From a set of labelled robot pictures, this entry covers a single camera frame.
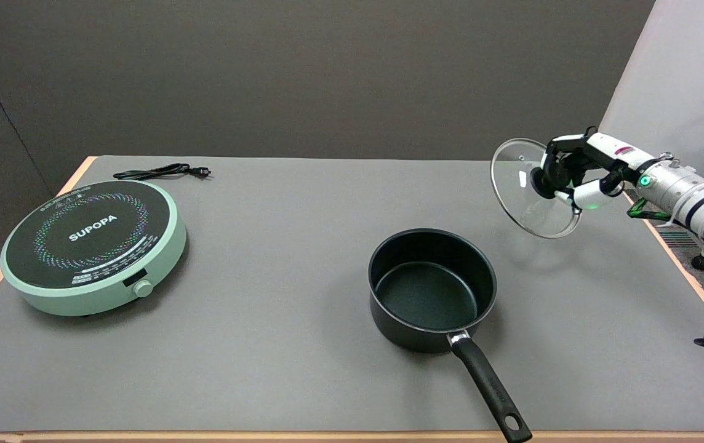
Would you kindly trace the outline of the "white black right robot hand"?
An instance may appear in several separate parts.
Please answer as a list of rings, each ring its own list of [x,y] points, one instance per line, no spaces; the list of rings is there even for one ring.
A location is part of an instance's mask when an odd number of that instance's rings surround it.
[[[627,184],[644,184],[645,172],[663,160],[590,126],[552,138],[530,180],[539,196],[560,199],[580,214],[608,204]]]

